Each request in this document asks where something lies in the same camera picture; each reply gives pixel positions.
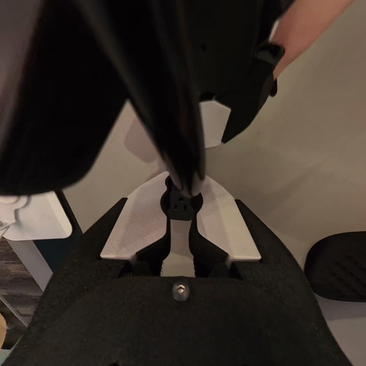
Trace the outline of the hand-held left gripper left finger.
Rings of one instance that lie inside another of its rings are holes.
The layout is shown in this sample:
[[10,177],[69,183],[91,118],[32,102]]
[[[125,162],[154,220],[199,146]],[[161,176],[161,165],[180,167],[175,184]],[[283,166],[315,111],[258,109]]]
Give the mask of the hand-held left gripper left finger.
[[170,219],[161,207],[169,192],[168,172],[145,182],[126,200],[102,251],[101,259],[126,260],[132,267],[145,262],[152,275],[160,275],[171,250]]

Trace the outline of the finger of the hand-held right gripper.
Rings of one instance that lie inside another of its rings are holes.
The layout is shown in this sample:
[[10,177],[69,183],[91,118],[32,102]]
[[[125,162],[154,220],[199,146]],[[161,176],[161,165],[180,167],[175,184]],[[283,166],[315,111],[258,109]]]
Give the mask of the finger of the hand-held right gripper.
[[216,100],[199,103],[204,132],[205,148],[214,148],[222,143],[231,108]]

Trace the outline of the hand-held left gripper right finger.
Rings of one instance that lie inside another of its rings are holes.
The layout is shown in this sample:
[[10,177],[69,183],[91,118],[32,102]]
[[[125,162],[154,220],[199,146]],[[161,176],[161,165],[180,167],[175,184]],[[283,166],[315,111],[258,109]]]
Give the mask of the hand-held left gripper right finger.
[[206,176],[191,206],[194,216],[189,250],[195,275],[210,275],[215,270],[229,272],[234,263],[261,259],[236,200],[219,183]]

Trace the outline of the black power plug with cable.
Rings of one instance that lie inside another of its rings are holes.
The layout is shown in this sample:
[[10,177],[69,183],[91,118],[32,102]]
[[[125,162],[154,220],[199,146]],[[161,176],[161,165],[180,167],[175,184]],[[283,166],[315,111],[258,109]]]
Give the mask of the black power plug with cable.
[[185,197],[200,193],[205,148],[182,1],[75,1]]

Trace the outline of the black power strip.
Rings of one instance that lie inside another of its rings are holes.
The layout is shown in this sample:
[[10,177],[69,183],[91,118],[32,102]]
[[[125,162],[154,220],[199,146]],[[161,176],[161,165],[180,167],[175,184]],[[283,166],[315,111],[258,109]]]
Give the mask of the black power strip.
[[203,201],[201,193],[193,198],[187,198],[171,184],[168,193],[167,215],[171,220],[191,221],[202,208]]

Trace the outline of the person's right hand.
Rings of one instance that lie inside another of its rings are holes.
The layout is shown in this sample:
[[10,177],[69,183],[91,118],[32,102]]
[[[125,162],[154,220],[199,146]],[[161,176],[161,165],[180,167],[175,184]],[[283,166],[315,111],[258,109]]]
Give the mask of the person's right hand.
[[279,20],[271,43],[285,49],[273,79],[308,50],[354,0],[297,0]]

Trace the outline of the white rounded plastic plate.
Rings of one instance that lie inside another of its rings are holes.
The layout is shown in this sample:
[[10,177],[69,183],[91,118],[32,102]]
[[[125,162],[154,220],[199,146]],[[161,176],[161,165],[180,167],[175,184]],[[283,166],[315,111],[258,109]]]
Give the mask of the white rounded plastic plate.
[[54,191],[0,196],[0,237],[12,241],[64,239],[72,224]]

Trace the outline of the black rounded object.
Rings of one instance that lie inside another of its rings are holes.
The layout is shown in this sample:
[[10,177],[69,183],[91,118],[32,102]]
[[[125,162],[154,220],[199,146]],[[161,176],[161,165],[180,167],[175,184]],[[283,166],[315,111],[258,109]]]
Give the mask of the black rounded object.
[[304,274],[315,294],[325,299],[366,301],[366,232],[325,237],[309,250]]

